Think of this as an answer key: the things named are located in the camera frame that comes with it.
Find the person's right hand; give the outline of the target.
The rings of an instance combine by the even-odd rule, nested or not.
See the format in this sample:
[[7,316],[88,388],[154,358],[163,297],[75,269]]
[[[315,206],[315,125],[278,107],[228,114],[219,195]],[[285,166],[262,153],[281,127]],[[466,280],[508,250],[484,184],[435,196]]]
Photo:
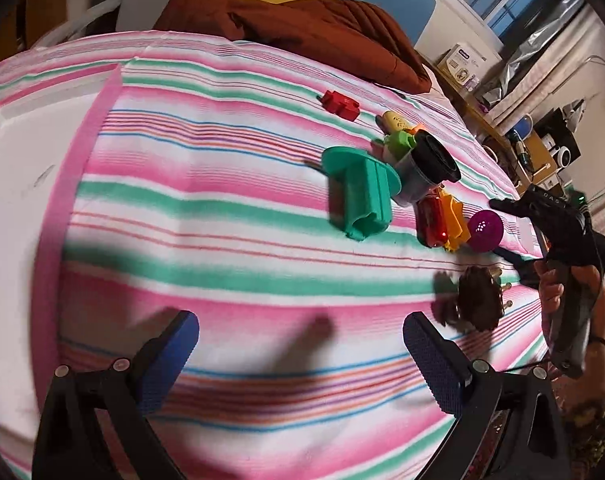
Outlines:
[[[540,278],[539,297],[541,310],[544,314],[554,313],[561,304],[564,285],[561,283],[557,270],[538,261],[535,269]],[[591,314],[591,330],[596,337],[605,340],[605,286],[601,284],[601,274],[594,266],[573,266],[574,278],[594,294],[598,294]],[[569,386],[575,387],[575,393],[580,399],[591,399],[605,393],[605,345],[601,342],[591,342],[587,348],[585,374],[579,379],[570,380]]]

